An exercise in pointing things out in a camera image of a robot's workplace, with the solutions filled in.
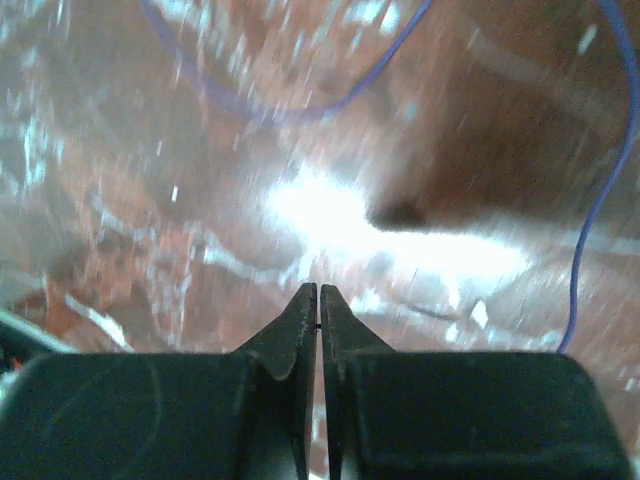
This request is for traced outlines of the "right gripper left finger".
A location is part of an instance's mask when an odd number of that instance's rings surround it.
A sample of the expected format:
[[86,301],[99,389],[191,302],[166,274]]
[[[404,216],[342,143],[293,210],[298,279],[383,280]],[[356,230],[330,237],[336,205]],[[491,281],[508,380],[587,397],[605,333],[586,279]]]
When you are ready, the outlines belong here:
[[45,354],[1,403],[5,479],[304,479],[317,287],[236,350]]

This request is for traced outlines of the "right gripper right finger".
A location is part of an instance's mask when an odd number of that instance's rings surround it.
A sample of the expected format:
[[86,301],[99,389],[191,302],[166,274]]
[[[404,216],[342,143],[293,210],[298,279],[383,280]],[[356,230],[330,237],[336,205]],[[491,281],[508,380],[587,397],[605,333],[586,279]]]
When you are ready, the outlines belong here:
[[596,386],[535,352],[402,352],[320,291],[333,479],[630,479]]

